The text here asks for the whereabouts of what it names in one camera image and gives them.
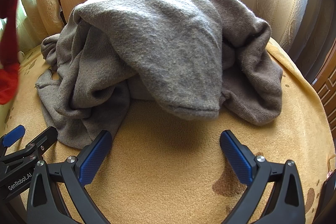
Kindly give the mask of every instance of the yellow cushion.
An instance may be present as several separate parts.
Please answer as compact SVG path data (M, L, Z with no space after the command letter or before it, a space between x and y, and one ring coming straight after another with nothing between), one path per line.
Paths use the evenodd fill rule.
M10 108L12 107L13 99L10 100L5 105L0 105L0 137L4 135L7 127L7 121L11 119L11 111Z
M263 127L226 109L215 121L184 121L155 102L132 101L111 152L92 184L86 186L111 223L221 223L245 190L219 147L219 135L225 129L231 129L254 154L263 154L269 161L296 162L306 223L312 223L328 159L334 154L333 140L316 92L273 39L267 50L283 68L283 109L275 121ZM26 134L10 151L22 149L46 128L34 85L48 67L39 47L26 54L21 64L20 88L6 132L22 124ZM44 159L60 162L78 152L58 142ZM64 194L64 185L60 188ZM253 220L261 215L271 188L266 188ZM69 196L63 196L71 215L80 221Z

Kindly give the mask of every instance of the metal screw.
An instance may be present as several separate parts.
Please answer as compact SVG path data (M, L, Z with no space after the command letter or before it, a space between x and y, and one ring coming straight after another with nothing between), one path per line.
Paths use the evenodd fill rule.
M265 157L263 156L263 155L259 155L259 156L257 156L257 161L258 162L264 162L266 159L265 159Z
M39 160L39 161L37 162L37 166L42 166L42 165L44 165L44 160Z
M73 163L75 160L76 160L75 156L70 156L70 157L67 158L67 162L70 163L70 164Z

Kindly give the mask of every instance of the gray sweater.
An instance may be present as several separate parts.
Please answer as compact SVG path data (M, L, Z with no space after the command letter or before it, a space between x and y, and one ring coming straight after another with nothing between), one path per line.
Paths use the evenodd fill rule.
M183 119L213 119L225 105L265 124L282 96L269 37L238 0L88 0L41 45L60 78L47 70L36 82L46 123L82 148L101 130L116 133L131 95Z

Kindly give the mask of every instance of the wooden cabinet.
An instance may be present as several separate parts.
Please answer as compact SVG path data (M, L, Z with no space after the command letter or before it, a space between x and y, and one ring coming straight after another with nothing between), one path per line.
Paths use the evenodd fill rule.
M334 45L327 57L322 69L317 75L313 88L319 95L333 138L336 138L336 45Z

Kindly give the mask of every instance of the stain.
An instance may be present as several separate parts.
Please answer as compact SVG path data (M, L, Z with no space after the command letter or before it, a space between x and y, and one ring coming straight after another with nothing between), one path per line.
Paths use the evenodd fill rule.
M313 188L309 188L307 193L306 204L304 205L305 213L308 213L310 208L313 206L315 200L315 190Z
M10 113L11 113L11 110L8 110L7 115L6 115L6 118L5 118L5 123L8 122Z
M225 207L225 212L228 215L229 213L231 213L232 209L229 206Z
M31 53L29 54L29 56L27 57L27 59L31 58L32 55L33 55L33 52L31 52Z
M232 197L243 193L246 185L241 184L227 158L224 171L220 178L212 185L212 190L219 195Z
M28 69L31 69L32 67L34 67L34 65L35 65L35 62L36 62L36 59L34 60L34 62L33 63L31 63L30 64L30 66L29 66L29 68Z

